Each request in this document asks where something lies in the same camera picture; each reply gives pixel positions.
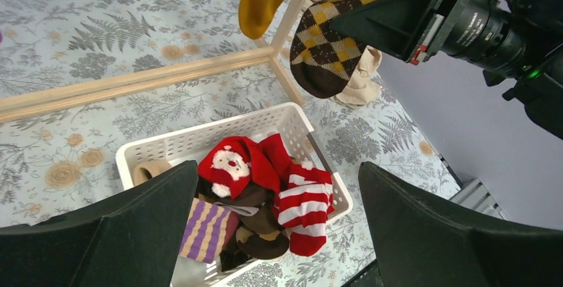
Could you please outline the purple striped beige sock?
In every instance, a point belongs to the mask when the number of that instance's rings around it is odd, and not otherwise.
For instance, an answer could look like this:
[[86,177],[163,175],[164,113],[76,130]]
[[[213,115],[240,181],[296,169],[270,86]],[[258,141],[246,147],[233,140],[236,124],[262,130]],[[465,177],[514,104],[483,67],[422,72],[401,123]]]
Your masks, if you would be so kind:
[[181,197],[192,199],[191,209],[181,239],[179,256],[207,264],[213,263],[226,248],[239,226],[237,214],[226,207],[211,203],[199,193],[196,169],[180,178]]

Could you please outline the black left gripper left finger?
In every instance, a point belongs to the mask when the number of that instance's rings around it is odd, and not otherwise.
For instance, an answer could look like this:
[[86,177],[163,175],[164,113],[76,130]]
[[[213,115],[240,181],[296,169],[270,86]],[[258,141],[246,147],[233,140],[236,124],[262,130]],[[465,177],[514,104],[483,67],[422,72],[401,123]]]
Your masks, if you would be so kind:
[[197,183],[185,161],[87,207],[3,227],[1,285],[170,285]]

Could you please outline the white plastic basket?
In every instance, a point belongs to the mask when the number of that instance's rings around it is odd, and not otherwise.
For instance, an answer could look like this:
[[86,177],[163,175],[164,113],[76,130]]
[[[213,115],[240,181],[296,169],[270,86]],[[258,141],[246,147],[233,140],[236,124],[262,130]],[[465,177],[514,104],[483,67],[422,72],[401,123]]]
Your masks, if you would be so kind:
[[[318,168],[331,172],[334,188],[332,224],[353,209],[353,201],[328,151],[321,143],[300,106],[287,102],[240,114],[219,121],[177,130],[121,146],[116,154],[117,169],[123,189],[133,187],[133,168],[142,161],[164,159],[171,165],[186,160],[200,161],[220,140],[228,136],[248,136],[260,141],[280,134],[291,156],[308,159]],[[218,261],[204,264],[179,257],[171,280],[172,286],[340,286],[342,264],[332,245],[325,245],[316,255],[298,257],[291,253],[276,260],[250,260],[221,272]]]

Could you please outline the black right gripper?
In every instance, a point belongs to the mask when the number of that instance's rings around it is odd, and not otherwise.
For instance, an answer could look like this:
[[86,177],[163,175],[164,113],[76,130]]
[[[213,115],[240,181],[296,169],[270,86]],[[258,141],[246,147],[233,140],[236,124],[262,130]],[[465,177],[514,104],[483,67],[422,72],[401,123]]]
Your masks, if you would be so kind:
[[417,65],[442,51],[505,78],[527,70],[526,42],[500,0],[375,0],[335,17],[338,34]]

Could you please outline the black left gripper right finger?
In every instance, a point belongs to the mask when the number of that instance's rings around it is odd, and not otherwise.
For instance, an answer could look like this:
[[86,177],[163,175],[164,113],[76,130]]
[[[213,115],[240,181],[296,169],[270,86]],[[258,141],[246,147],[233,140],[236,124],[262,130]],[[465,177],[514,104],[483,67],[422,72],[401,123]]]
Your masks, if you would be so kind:
[[562,231],[472,211],[369,161],[358,180],[385,286],[562,285]]

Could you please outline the dark brown sock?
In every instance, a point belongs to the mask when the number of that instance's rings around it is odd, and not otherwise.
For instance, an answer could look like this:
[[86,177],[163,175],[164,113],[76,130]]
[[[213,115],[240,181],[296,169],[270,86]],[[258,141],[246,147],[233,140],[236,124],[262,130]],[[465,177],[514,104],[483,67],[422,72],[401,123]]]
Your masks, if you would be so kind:
[[211,182],[200,179],[197,198],[226,208],[234,217],[228,221],[219,254],[221,271],[233,270],[253,259],[273,260],[289,250],[289,235],[272,211],[273,191],[249,182],[237,198],[222,198],[212,192]]

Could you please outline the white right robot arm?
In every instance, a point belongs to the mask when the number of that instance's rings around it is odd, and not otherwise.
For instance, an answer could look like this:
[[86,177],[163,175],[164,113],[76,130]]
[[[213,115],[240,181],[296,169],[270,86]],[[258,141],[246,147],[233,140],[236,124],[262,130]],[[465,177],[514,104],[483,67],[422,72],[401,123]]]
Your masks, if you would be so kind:
[[488,86],[512,78],[503,98],[562,136],[562,0],[376,0],[331,29],[413,65],[444,52]]

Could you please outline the red white striped sock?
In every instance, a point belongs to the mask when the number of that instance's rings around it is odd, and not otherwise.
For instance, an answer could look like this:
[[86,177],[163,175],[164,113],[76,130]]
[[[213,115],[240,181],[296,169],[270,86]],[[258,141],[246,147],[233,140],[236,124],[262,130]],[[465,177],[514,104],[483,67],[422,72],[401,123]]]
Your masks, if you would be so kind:
[[291,161],[274,201],[278,224],[290,231],[289,250],[298,256],[317,253],[327,242],[326,226],[333,211],[331,174],[310,160]]

